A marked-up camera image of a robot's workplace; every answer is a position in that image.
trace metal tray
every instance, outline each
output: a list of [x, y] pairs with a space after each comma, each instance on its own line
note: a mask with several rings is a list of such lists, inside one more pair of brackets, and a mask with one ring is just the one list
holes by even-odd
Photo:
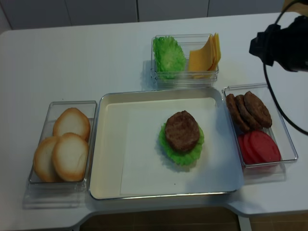
[[[205, 134], [200, 159], [179, 167], [158, 143], [178, 111], [191, 113]], [[231, 122], [215, 88], [113, 93], [102, 97], [89, 192], [94, 199], [224, 194], [243, 173]]]

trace floor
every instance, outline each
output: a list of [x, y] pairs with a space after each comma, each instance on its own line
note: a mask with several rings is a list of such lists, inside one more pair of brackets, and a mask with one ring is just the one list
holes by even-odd
[[[250, 218], [252, 231], [308, 231], [308, 213]], [[237, 216], [222, 207], [175, 209], [88, 219], [81, 231], [239, 231]]]

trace burger patty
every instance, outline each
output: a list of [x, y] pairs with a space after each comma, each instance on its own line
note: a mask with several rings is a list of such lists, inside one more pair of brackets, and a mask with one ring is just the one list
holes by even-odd
[[272, 121], [270, 113], [264, 103], [255, 94], [248, 91], [244, 95], [244, 102], [249, 113], [261, 126], [265, 128], [271, 127]]
[[239, 109], [236, 106], [235, 97], [233, 94], [229, 94], [226, 97], [227, 108], [231, 114], [232, 120], [239, 126], [242, 132], [249, 132], [250, 127], [243, 121]]
[[200, 138], [199, 126], [188, 112], [177, 112], [167, 120], [165, 136], [174, 150], [190, 151], [196, 146]]
[[247, 111], [244, 103], [244, 96], [238, 95], [235, 97], [237, 108], [239, 109], [241, 117], [248, 123], [249, 127], [253, 130], [261, 130], [262, 126], [253, 118], [253, 116]]

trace white countertop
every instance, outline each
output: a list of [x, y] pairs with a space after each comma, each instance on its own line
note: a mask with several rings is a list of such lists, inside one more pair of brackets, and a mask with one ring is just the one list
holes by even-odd
[[[227, 196], [97, 202], [76, 208], [25, 209], [33, 153], [50, 102], [96, 100], [110, 92], [150, 90], [151, 39], [163, 34], [219, 32], [222, 58], [215, 87], [265, 82], [250, 40], [278, 14], [76, 26], [5, 32], [0, 36], [0, 230], [68, 228], [92, 214], [226, 206], [241, 215], [308, 210], [308, 137], [287, 125], [299, 155], [283, 181], [247, 184]], [[287, 13], [281, 25], [297, 16]], [[307, 73], [278, 64], [269, 78], [287, 115], [308, 129]]]

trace red tomato slice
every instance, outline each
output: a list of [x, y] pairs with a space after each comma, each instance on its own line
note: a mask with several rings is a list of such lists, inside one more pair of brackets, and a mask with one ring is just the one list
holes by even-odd
[[247, 165], [252, 165], [254, 161], [250, 158], [250, 156], [247, 154], [245, 148], [244, 148], [244, 135], [240, 135], [238, 138], [238, 142], [240, 145], [240, 149], [242, 152], [242, 158]]
[[281, 160], [279, 149], [273, 139], [263, 131], [252, 131], [249, 138], [252, 149], [263, 162], [275, 162]]
[[251, 147], [251, 144], [249, 142], [251, 136], [251, 132], [246, 133], [244, 135], [244, 149], [247, 152], [247, 155], [252, 159], [254, 164], [262, 163], [263, 160], [260, 158], [260, 156], [256, 153], [256, 151]]

